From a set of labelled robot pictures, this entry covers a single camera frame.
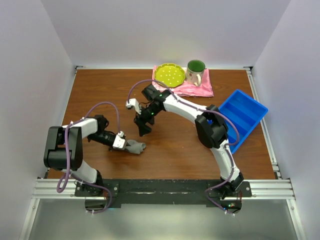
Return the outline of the grey sock black stripes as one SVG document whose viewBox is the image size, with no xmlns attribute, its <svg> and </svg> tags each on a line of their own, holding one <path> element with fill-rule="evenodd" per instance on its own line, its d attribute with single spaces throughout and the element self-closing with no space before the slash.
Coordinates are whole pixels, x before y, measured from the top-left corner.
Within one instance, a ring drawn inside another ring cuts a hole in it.
<svg viewBox="0 0 320 240">
<path fill-rule="evenodd" d="M 124 150 L 131 154 L 139 155 L 145 150 L 145 148 L 146 148 L 146 144 L 144 142 L 138 142 L 135 140 L 134 146 L 125 147 Z"/>
</svg>

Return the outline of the blue plastic divided bin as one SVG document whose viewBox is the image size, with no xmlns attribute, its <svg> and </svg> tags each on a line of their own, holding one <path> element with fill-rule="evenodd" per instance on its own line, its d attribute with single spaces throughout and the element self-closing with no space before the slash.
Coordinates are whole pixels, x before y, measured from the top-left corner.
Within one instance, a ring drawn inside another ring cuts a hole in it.
<svg viewBox="0 0 320 240">
<path fill-rule="evenodd" d="M 230 147 L 234 154 L 267 114 L 268 108 L 237 89 L 219 107 L 219 111 L 235 125 L 239 133 L 239 142 Z"/>
</svg>

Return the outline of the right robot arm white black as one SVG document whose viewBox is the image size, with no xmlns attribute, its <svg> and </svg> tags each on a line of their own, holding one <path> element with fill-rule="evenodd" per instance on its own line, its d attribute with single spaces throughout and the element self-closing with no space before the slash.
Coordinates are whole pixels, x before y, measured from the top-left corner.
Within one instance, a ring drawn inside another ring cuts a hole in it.
<svg viewBox="0 0 320 240">
<path fill-rule="evenodd" d="M 194 123 L 197 137 L 203 146 L 210 149 L 220 170 L 221 183 L 217 185 L 230 197 L 235 196 L 241 190 L 244 181 L 243 174 L 237 167 L 228 139 L 228 126 L 232 122 L 224 116 L 215 105 L 199 105 L 175 95 L 170 89 L 157 90 L 152 84 L 142 91 L 148 100 L 148 105 L 142 107 L 135 98 L 128 98 L 126 108 L 133 108 L 136 112 L 134 123 L 138 127 L 142 137 L 151 133 L 152 128 L 147 124 L 155 124 L 155 116 L 161 111 L 177 114 Z"/>
</svg>

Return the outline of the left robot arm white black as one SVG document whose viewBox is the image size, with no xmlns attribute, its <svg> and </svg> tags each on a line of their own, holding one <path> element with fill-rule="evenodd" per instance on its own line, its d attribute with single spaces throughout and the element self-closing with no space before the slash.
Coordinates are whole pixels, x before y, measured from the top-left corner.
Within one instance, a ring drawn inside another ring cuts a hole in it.
<svg viewBox="0 0 320 240">
<path fill-rule="evenodd" d="M 83 139 L 94 141 L 111 149 L 124 151 L 130 146 L 123 131 L 107 131 L 109 121 L 103 115 L 83 117 L 68 125 L 52 126 L 48 130 L 43 162 L 47 168 L 64 172 L 56 191 L 62 193 L 74 176 L 84 184 L 92 196 L 107 195 L 101 173 L 84 160 Z"/>
</svg>

